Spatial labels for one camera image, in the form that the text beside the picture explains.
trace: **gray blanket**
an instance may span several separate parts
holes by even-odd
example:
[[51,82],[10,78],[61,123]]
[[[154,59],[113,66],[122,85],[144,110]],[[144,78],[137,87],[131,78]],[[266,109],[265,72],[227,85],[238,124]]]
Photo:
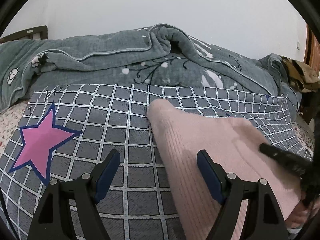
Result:
[[57,84],[205,86],[287,98],[292,120],[300,98],[281,58],[254,60],[207,44],[167,24],[65,40],[0,46],[0,112],[35,90]]

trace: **cartoon embroidery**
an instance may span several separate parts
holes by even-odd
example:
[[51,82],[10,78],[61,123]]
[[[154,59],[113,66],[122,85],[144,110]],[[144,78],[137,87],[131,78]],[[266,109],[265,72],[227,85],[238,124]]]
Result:
[[7,78],[7,84],[11,86],[12,81],[15,79],[16,75],[18,74],[19,70],[18,68],[14,68],[9,72],[9,76]]
[[20,127],[22,148],[9,172],[30,165],[43,184],[50,180],[52,152],[82,131],[55,124],[54,103],[37,125]]
[[44,65],[48,59],[47,54],[48,54],[48,52],[43,52],[43,53],[40,53],[39,55],[35,56],[31,60],[31,66],[38,67],[39,65]]

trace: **star print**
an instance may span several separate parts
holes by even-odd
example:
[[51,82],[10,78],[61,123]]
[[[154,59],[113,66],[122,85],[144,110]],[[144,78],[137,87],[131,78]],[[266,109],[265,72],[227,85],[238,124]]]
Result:
[[50,180],[52,152],[83,133],[55,124],[54,102],[39,124],[20,127],[23,146],[9,172],[30,165],[43,184]]

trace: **grid pattern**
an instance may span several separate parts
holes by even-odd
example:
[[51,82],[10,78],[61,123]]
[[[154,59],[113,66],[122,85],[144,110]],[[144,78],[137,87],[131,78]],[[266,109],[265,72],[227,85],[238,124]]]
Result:
[[[76,179],[103,161],[111,149],[120,152],[120,167],[106,198],[97,205],[111,239],[185,239],[146,118],[147,106],[158,98],[202,116],[244,117],[272,144],[311,158],[291,127],[286,98],[152,85],[68,85],[34,92],[19,127],[37,124],[54,101],[56,124],[84,132],[53,152],[52,178]],[[0,171],[7,210],[20,238],[26,239],[45,186],[29,166],[8,173],[21,147],[17,128],[0,159]],[[74,201],[70,208],[77,237],[84,239]]]

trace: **hand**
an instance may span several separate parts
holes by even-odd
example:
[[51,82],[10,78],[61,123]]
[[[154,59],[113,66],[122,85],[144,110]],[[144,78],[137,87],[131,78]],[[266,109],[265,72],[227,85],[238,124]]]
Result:
[[[302,193],[301,200],[303,200],[305,198],[305,196],[306,196],[306,194]],[[286,219],[285,224],[286,224],[287,228],[297,228],[301,225],[304,225],[309,218],[310,212],[311,212],[311,218],[314,217],[318,213],[319,208],[320,208],[320,198],[318,198],[315,201],[315,204],[313,207],[312,207],[313,203],[310,203],[309,207],[305,207],[301,200],[295,206],[295,208],[292,210],[289,217]]]

